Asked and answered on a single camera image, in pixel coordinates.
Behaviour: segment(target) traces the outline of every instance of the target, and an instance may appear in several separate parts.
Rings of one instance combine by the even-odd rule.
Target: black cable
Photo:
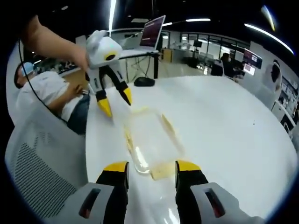
[[[144,61],[146,58],[147,58],[147,56],[145,56],[145,57],[144,57],[143,59],[141,59],[140,61],[139,61],[139,60],[137,61],[137,59],[139,59],[138,57],[135,58],[135,61],[137,61],[137,62],[135,62],[134,64],[132,64],[131,67],[133,67],[134,69],[136,69],[136,68],[134,67],[134,65],[137,65],[137,64],[139,65],[139,63],[142,62],[142,61]]]
[[[21,55],[21,47],[20,47],[20,45],[21,45],[21,40],[19,39],[19,55],[20,55],[20,59],[21,59],[21,64],[22,64],[22,68],[23,68],[23,70],[24,70],[24,73],[25,73],[25,77],[26,77],[26,79],[27,79],[27,81],[28,81],[28,83],[29,83],[29,85],[30,85],[30,87],[31,87],[31,89],[32,89],[32,91],[33,91],[33,93],[34,93],[34,95],[37,97],[37,99],[55,116],[55,117],[57,117],[58,119],[60,119],[60,120],[62,120],[63,122],[65,122],[65,123],[67,123],[66,122],[66,120],[64,120],[64,119],[62,119],[61,117],[59,117],[59,116],[57,116],[55,113],[53,113],[51,110],[50,110],[50,108],[38,97],[38,95],[37,95],[37,93],[35,92],[35,90],[33,89],[33,86],[31,85],[31,82],[30,82],[30,80],[29,80],[29,78],[28,78],[28,75],[27,75],[27,73],[26,73],[26,70],[25,70],[25,67],[24,67],[24,61],[23,61],[23,59],[22,59],[22,55]]]
[[[149,64],[148,64],[148,68],[146,69],[146,72],[145,72],[145,77],[148,78],[148,72],[149,72],[149,68],[150,68],[150,59],[151,59],[151,56],[149,56]]]

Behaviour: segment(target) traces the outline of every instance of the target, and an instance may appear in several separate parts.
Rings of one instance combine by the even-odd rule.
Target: white table
[[[297,156],[288,134],[262,102],[225,77],[177,77],[156,80],[154,87],[129,86],[131,107],[149,106],[165,114],[185,146],[186,158],[201,166],[209,182],[238,198],[251,216],[265,218],[272,212],[296,170]],[[97,108],[95,97],[90,103],[88,179],[95,182],[108,164],[129,161],[126,221],[152,223],[147,205],[166,189],[135,172],[122,127],[130,107],[115,88],[107,90],[107,97],[113,120]],[[175,194],[174,185],[171,189],[169,195]]]

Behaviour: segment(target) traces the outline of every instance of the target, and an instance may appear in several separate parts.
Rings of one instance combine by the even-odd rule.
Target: jeans
[[[67,122],[67,126],[77,134],[85,134],[86,132],[89,101],[90,96],[84,95],[74,108],[71,117]]]

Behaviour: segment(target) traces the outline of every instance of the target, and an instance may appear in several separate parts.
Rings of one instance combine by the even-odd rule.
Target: laptop
[[[138,48],[123,50],[120,59],[158,53],[157,45],[160,38],[162,26],[166,16],[161,16],[144,25],[142,37]]]

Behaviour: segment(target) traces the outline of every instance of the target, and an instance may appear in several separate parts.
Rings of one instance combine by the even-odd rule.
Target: window
[[[206,54],[207,54],[207,41],[208,41],[208,39],[209,39],[208,35],[202,35],[202,34],[198,35],[198,41],[202,42],[201,48],[197,48],[197,50],[199,51],[200,55],[206,56]]]
[[[169,32],[162,32],[161,36],[163,39],[162,48],[169,48]]]
[[[188,43],[191,45],[189,50],[195,51],[195,47],[193,46],[194,41],[197,40],[197,34],[189,34]]]
[[[181,49],[182,50],[187,50],[188,34],[182,34],[181,43],[182,43]]]
[[[224,53],[228,53],[231,59],[235,59],[236,46],[237,46],[236,41],[223,38],[220,55],[222,56]]]
[[[207,57],[219,60],[221,37],[210,36]]]

